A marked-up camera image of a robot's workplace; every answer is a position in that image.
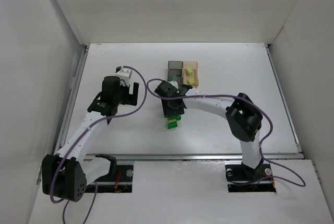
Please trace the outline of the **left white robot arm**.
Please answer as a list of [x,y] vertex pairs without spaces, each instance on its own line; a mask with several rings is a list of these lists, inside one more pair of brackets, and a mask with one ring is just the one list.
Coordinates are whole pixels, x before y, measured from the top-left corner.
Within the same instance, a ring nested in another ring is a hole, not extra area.
[[42,161],[42,191],[52,202],[63,199],[79,201],[87,186],[96,179],[114,177],[117,161],[111,155],[98,154],[85,163],[84,159],[98,135],[114,117],[119,117],[119,105],[136,106],[139,83],[132,85],[129,78],[106,76],[102,89],[87,108],[87,113],[67,143],[54,155],[46,155]]

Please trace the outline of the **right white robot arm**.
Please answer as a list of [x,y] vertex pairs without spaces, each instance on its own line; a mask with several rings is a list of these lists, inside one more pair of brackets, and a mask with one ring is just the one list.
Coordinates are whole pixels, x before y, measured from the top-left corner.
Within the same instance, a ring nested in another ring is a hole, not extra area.
[[214,98],[199,89],[181,85],[175,87],[172,82],[162,81],[154,91],[162,100],[164,114],[182,114],[184,109],[197,109],[212,113],[227,120],[231,133],[240,141],[242,150],[242,165],[256,169],[262,163],[259,151],[259,131],[262,114],[251,107],[245,100],[250,98],[239,93],[242,98]]

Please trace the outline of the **green yellow lego cluster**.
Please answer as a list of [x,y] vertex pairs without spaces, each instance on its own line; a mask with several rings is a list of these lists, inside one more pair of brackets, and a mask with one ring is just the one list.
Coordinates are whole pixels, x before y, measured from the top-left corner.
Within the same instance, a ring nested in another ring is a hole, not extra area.
[[180,115],[169,116],[168,117],[168,129],[176,128],[178,126],[178,121],[181,120],[181,118],[182,117]]

